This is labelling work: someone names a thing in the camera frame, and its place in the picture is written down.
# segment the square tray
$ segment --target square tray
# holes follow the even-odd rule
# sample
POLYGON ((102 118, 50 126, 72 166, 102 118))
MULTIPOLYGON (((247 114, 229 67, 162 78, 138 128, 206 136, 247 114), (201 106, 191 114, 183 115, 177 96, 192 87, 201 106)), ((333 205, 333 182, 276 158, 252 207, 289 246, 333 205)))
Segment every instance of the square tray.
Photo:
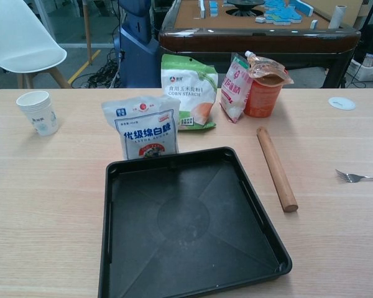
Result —
POLYGON ((209 294, 292 261, 230 148, 111 163, 98 297, 209 294))

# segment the white paper cup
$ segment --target white paper cup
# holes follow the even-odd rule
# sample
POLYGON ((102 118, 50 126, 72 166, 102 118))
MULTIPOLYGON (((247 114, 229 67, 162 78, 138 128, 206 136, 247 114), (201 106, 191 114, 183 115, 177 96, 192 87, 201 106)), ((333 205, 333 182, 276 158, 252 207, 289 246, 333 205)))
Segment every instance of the white paper cup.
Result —
POLYGON ((32 91, 25 93, 17 99, 17 105, 39 135, 51 135, 58 130, 57 116, 48 92, 32 91))

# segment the metal fork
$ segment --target metal fork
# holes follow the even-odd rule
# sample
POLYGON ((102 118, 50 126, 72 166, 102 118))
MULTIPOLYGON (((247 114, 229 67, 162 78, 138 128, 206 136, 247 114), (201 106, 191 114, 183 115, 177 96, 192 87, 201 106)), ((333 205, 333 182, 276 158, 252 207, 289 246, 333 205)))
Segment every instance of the metal fork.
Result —
POLYGON ((339 170, 336 170, 336 172, 337 172, 337 175, 341 179, 345 180, 346 182, 350 182, 350 183, 359 182, 362 178, 373 179, 373 177, 370 177, 370 176, 360 176, 360 175, 355 175, 355 174, 346 174, 346 173, 340 172, 339 170))

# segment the rolling pin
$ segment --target rolling pin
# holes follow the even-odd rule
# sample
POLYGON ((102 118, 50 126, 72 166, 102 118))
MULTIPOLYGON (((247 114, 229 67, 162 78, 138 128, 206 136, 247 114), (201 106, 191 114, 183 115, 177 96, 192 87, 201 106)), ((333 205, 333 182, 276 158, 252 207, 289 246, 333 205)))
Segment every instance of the rolling pin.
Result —
POLYGON ((257 137, 259 138, 262 152, 264 152, 265 159, 267 160, 268 168, 274 180, 275 188, 278 192, 279 200, 284 212, 293 212, 298 209, 297 201, 294 198, 294 193, 285 170, 280 163, 278 153, 275 150, 269 133, 265 127, 257 129, 257 137))

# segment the orange plastic container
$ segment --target orange plastic container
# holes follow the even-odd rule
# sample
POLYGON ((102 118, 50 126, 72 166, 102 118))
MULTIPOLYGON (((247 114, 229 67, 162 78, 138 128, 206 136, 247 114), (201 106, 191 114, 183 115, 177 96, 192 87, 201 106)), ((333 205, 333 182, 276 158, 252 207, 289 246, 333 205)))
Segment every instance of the orange plastic container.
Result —
POLYGON ((275 107, 282 86, 267 87, 253 81, 244 113, 257 118, 269 117, 275 107))

